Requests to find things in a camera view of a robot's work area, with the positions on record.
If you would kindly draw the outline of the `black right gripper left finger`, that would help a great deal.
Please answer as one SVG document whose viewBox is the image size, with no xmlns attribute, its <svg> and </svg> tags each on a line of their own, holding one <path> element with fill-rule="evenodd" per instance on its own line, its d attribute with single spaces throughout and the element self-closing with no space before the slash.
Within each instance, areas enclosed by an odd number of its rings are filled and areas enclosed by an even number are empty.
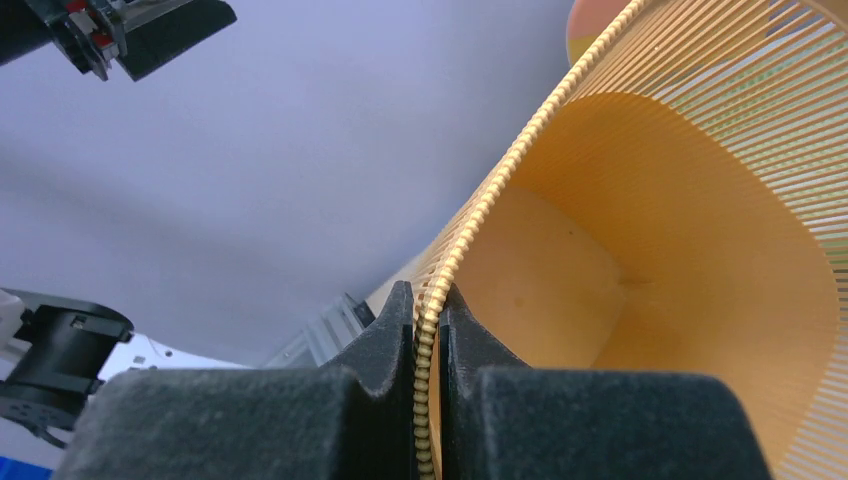
<svg viewBox="0 0 848 480">
<path fill-rule="evenodd" d="M 304 369 L 134 370 L 88 404 L 58 479 L 413 479 L 413 292 Z"/>
</svg>

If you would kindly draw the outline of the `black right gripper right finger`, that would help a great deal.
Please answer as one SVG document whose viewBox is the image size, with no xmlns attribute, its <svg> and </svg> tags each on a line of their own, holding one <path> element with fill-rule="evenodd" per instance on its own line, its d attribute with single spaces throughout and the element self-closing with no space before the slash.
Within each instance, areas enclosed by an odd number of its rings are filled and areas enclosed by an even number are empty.
<svg viewBox="0 0 848 480">
<path fill-rule="evenodd" d="M 540 369 L 452 287 L 439 316 L 447 479 L 767 479 L 749 419 L 716 378 Z"/>
</svg>

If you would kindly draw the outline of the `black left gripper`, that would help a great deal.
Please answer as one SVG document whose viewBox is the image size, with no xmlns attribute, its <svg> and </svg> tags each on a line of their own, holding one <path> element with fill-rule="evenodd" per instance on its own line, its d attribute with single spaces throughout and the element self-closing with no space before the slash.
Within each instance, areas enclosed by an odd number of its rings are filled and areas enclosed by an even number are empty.
<svg viewBox="0 0 848 480">
<path fill-rule="evenodd" d="M 188 1 L 127 33 L 107 1 L 1 0 L 1 64 L 54 45 L 82 74 L 108 79 L 111 62 L 139 81 L 237 21 L 225 1 Z"/>
</svg>

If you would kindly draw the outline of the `yellow slatted waste basket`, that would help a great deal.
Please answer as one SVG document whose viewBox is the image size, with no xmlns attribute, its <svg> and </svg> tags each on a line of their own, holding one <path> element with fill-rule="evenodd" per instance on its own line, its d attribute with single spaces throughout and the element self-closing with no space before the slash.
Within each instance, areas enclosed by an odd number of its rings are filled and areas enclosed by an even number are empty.
<svg viewBox="0 0 848 480">
<path fill-rule="evenodd" d="M 559 82 L 411 276 L 421 474 L 442 475 L 437 317 L 458 287 L 542 367 L 718 377 L 779 479 L 847 475 L 847 272 L 662 90 L 843 1 L 629 1 Z"/>
</svg>

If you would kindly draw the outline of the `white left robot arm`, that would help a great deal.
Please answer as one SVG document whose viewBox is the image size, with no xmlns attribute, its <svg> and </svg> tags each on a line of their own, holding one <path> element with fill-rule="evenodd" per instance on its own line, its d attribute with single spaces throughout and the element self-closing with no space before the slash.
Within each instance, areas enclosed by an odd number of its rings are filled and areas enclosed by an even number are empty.
<svg viewBox="0 0 848 480">
<path fill-rule="evenodd" d="M 119 64 L 139 81 L 237 20 L 225 1 L 4 1 L 1 63 L 52 44 L 82 74 Z M 90 397 L 127 370 L 225 368 L 138 333 L 123 314 L 84 300 L 4 288 L 1 416 L 59 449 Z"/>
</svg>

